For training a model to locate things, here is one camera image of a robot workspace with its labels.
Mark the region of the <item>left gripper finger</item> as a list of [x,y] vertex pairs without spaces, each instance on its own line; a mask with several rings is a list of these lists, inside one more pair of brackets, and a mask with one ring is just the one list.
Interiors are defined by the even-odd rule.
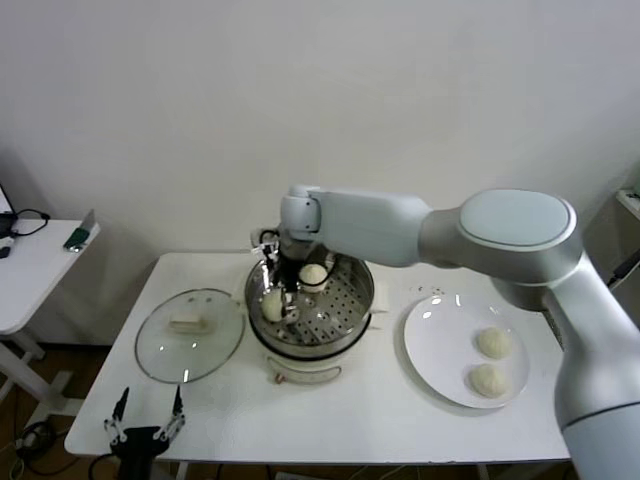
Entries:
[[154,439],[159,441],[173,441],[186,423],[184,414],[181,386],[176,387],[169,421],[155,434]]
[[127,434],[124,431],[122,420],[124,417],[128,395],[129,388],[126,387],[120,399],[116,402],[111,417],[105,419],[103,422],[103,427],[109,438],[110,445],[119,445],[127,441]]

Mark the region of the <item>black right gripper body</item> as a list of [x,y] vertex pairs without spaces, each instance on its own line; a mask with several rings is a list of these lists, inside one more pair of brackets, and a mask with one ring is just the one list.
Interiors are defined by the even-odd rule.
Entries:
[[299,270],[302,260],[297,252],[284,243],[279,248],[279,274],[282,287],[286,293],[298,291]]

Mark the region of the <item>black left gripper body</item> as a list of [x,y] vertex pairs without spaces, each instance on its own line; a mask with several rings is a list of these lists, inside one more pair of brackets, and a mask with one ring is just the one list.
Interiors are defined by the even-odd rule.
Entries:
[[110,442],[111,452],[120,460],[118,480],[149,480],[157,456],[168,449],[168,436],[159,426],[124,430],[125,440]]

